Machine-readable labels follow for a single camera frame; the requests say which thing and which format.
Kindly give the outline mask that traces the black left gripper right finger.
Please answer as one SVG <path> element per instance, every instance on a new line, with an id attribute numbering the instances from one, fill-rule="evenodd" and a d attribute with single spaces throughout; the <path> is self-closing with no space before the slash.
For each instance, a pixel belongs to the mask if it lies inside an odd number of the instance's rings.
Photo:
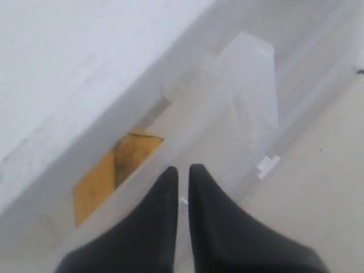
<path id="1" fill-rule="evenodd" d="M 314 250 L 242 210 L 206 167 L 193 164 L 189 228 L 196 272 L 326 272 Z"/>

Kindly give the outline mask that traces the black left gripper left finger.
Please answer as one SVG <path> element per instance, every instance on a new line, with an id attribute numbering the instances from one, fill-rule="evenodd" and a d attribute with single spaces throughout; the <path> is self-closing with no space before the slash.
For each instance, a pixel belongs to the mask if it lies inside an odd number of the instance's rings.
<path id="1" fill-rule="evenodd" d="M 178 189 L 168 167 L 124 220 L 67 254 L 56 272 L 173 272 Z"/>

